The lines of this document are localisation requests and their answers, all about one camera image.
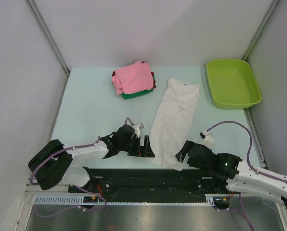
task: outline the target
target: folded clothes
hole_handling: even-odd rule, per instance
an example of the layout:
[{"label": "folded clothes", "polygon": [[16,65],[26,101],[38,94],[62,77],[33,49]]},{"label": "folded clothes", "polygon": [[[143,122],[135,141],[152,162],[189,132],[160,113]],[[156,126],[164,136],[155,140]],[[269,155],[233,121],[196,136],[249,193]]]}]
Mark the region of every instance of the folded clothes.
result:
[{"label": "folded clothes", "polygon": [[154,85],[150,65],[142,61],[137,61],[130,66],[115,71],[112,82],[118,95],[150,90]]},{"label": "folded clothes", "polygon": [[135,98],[135,97],[138,97],[138,96],[141,96],[141,95],[146,95],[146,94],[149,94],[151,92],[153,92],[154,88],[156,88],[156,81],[155,81],[155,75],[154,75],[154,72],[151,72],[152,76],[153,76],[153,88],[150,89],[150,90],[144,90],[144,91],[141,91],[141,92],[137,92],[137,93],[134,93],[134,94],[125,94],[125,93],[122,93],[122,97],[123,99],[131,99],[131,98]]}]

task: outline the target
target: metal frame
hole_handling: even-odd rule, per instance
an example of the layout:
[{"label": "metal frame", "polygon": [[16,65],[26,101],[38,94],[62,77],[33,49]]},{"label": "metal frame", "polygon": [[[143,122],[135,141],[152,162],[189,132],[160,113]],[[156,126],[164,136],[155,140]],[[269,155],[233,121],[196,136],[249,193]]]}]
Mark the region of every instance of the metal frame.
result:
[{"label": "metal frame", "polygon": [[261,35],[263,34],[264,29],[266,28],[268,22],[270,21],[272,15],[275,12],[275,9],[277,8],[277,6],[279,5],[280,2],[281,2],[281,0],[273,0],[272,3],[269,5],[269,8],[267,9],[257,31],[255,32],[247,50],[243,56],[243,60],[245,60],[246,62],[248,61],[249,57],[251,56],[253,49],[255,48],[256,44],[258,43]]},{"label": "metal frame", "polygon": [[[258,29],[256,30],[244,56],[243,56],[243,60],[244,61],[248,61],[248,59],[250,58],[255,46],[257,45],[257,43],[259,42],[260,40],[260,37],[262,36],[263,34],[263,31],[264,29],[266,28],[267,24],[270,22],[270,19],[272,18],[272,16],[274,15],[274,12],[277,8],[277,6],[279,5],[279,3],[281,2],[281,0],[273,0],[268,8],[268,10],[266,11]],[[254,141],[254,147],[257,151],[257,155],[258,155],[258,158],[259,158],[259,163],[260,163],[260,167],[263,167],[263,168],[267,168],[269,169],[268,167],[268,163],[266,161],[266,157],[264,155],[264,151],[263,151],[263,148],[262,148],[262,145],[261,145],[261,141],[260,141],[260,138],[259,138],[259,134],[257,132],[257,129],[255,127],[255,122],[254,122],[254,119],[253,119],[253,116],[252,116],[252,113],[251,113],[251,109],[250,108],[246,108],[244,109],[244,113],[245,113],[245,116],[246,116],[246,120],[248,122],[248,126],[250,128],[250,131],[252,133],[252,136],[253,136],[253,141]]]},{"label": "metal frame", "polygon": [[62,94],[61,94],[61,97],[59,99],[59,105],[58,105],[58,108],[57,108],[57,111],[56,111],[56,116],[54,118],[54,121],[53,121],[52,126],[51,126],[51,130],[50,130],[50,133],[49,133],[49,136],[48,136],[48,142],[51,141],[53,130],[54,130],[54,128],[56,126],[56,123],[57,123],[58,115],[59,115],[61,104],[62,104],[62,99],[64,97],[66,86],[67,86],[67,82],[68,82],[68,77],[69,77],[69,74],[67,74],[67,78],[66,78],[65,83],[64,83]]},{"label": "metal frame", "polygon": [[[104,205],[104,202],[84,202],[86,195],[38,195],[34,203],[35,205]],[[215,206],[212,196],[205,196],[206,202],[180,202],[180,203],[150,203],[150,202],[107,202],[107,205],[150,205],[150,206]]]},{"label": "metal frame", "polygon": [[64,72],[66,73],[67,76],[70,74],[70,69],[67,67],[66,62],[55,42],[53,39],[40,11],[37,8],[37,5],[35,4],[34,0],[25,0],[31,13],[33,14],[37,24],[39,25],[44,37],[46,38],[47,42],[49,43],[50,48],[52,49],[53,53],[56,55],[58,58],[61,67],[63,68]]},{"label": "metal frame", "polygon": [[[52,51],[54,52],[54,54],[56,55],[56,57],[58,58],[60,64],[61,64],[61,67],[63,68],[64,72],[66,73],[67,76],[69,76],[70,74],[70,69],[68,68],[53,36],[51,35],[40,11],[38,10],[37,8],[37,5],[35,4],[34,0],[25,0],[29,9],[31,10],[31,13],[33,14],[37,24],[39,25],[43,35],[45,36],[46,40],[48,41]],[[244,56],[243,56],[243,60],[245,61],[248,61],[253,49],[255,48],[256,44],[258,43],[264,29],[266,28],[266,25],[268,24],[268,22],[270,21],[272,15],[274,14],[275,12],[275,9],[277,8],[277,6],[279,5],[281,0],[273,0],[272,3],[270,4],[267,12],[265,13],[257,31],[255,32]],[[57,114],[56,114],[56,117],[55,117],[55,121],[57,119],[57,115],[58,115],[58,112],[59,112],[59,108],[58,108],[58,111],[57,111]],[[259,139],[259,135],[258,135],[258,132],[256,130],[256,127],[255,127],[255,123],[254,123],[254,120],[253,120],[253,116],[251,114],[251,110],[250,109],[244,109],[244,112],[245,112],[245,116],[246,116],[246,119],[247,119],[247,122],[248,122],[248,125],[249,125],[249,128],[251,130],[251,133],[254,137],[254,146],[256,148],[256,151],[257,151],[257,154],[258,154],[258,157],[259,157],[259,162],[260,162],[260,165],[261,167],[266,167],[268,168],[268,165],[265,163],[265,156],[264,156],[264,152],[263,152],[263,149],[262,149],[262,146],[261,146],[261,142],[260,142],[260,139]],[[28,220],[29,220],[29,214],[31,212],[31,209],[32,209],[32,204],[33,204],[33,201],[34,201],[34,198],[35,196],[33,195],[36,195],[36,194],[42,194],[43,196],[44,195],[61,195],[63,194],[63,196],[67,196],[67,195],[70,195],[68,192],[67,192],[67,186],[56,186],[54,188],[52,188],[51,190],[48,190],[48,192],[41,192],[41,188],[39,186],[27,186],[26,188],[26,191],[25,191],[25,196],[26,196],[26,200],[25,200],[25,204],[24,204],[24,207],[23,207],[23,210],[22,210],[22,213],[21,213],[21,217],[18,221],[18,227],[17,227],[17,231],[24,231],[26,230],[26,227],[28,225]],[[283,222],[283,226],[284,226],[284,229],[285,231],[287,231],[287,211],[285,209],[284,206],[280,206],[280,205],[277,205],[278,206],[278,210],[279,210],[279,214],[280,214],[280,217],[281,217],[281,220]]]}]

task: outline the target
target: green cloth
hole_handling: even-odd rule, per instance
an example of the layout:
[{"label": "green cloth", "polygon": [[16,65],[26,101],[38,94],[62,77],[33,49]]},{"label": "green cloth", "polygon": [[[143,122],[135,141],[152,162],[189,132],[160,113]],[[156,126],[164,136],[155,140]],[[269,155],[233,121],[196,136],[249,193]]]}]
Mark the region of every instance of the green cloth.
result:
[{"label": "green cloth", "polygon": [[149,94],[149,93],[151,93],[153,91],[154,90],[152,88],[150,90],[144,90],[144,91],[137,92],[137,93],[134,93],[134,94],[124,94],[124,93],[122,93],[122,97],[123,97],[123,99],[127,100],[127,99],[135,98],[135,97],[138,97],[138,96],[141,96],[141,95]]}]

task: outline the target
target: pink towel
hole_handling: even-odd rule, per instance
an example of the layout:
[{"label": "pink towel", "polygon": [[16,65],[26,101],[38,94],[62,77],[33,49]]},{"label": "pink towel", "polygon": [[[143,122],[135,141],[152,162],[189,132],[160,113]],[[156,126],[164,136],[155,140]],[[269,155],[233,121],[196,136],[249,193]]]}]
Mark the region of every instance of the pink towel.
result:
[{"label": "pink towel", "polygon": [[154,84],[149,63],[141,61],[115,71],[112,81],[118,95],[150,90]]}]

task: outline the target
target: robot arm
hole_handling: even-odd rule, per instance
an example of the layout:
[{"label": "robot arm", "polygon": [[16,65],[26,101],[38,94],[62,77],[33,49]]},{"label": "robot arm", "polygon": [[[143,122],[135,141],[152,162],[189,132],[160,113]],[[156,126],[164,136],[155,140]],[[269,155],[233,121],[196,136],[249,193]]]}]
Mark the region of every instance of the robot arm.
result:
[{"label": "robot arm", "polygon": [[[32,179],[35,177],[43,190],[50,189],[58,183],[93,188],[95,177],[90,176],[87,171],[88,166],[85,165],[87,160],[109,158],[120,151],[127,151],[129,156],[155,157],[148,136],[145,136],[144,146],[140,146],[142,128],[141,123],[132,126],[124,124],[117,132],[101,137],[94,144],[88,145],[67,146],[59,140],[52,140],[29,162],[28,166],[32,171],[30,182],[33,184]],[[176,155],[178,161],[183,162],[188,153],[187,163],[191,167],[209,172],[215,179],[211,182],[218,182],[214,187],[251,193],[285,205],[287,209],[287,176],[254,168],[249,162],[229,153],[214,154],[210,149],[214,141],[208,133],[209,130],[201,134],[204,138],[201,144],[186,141],[182,150]]]},{"label": "robot arm", "polygon": [[263,168],[253,171],[247,161],[238,156],[216,155],[206,146],[191,141],[186,141],[181,153],[188,153],[190,166],[210,171],[216,178],[225,180],[229,191],[257,195],[285,205],[287,209],[287,176]]},{"label": "robot arm", "polygon": [[143,128],[142,123],[124,124],[117,132],[98,138],[95,143],[78,146],[52,140],[30,160],[30,183],[34,184],[32,179],[35,177],[43,190],[58,183],[81,187],[91,178],[85,170],[88,160],[109,158],[120,151],[126,151],[130,156],[155,157],[148,136],[144,137],[144,146],[140,146],[140,131]]}]

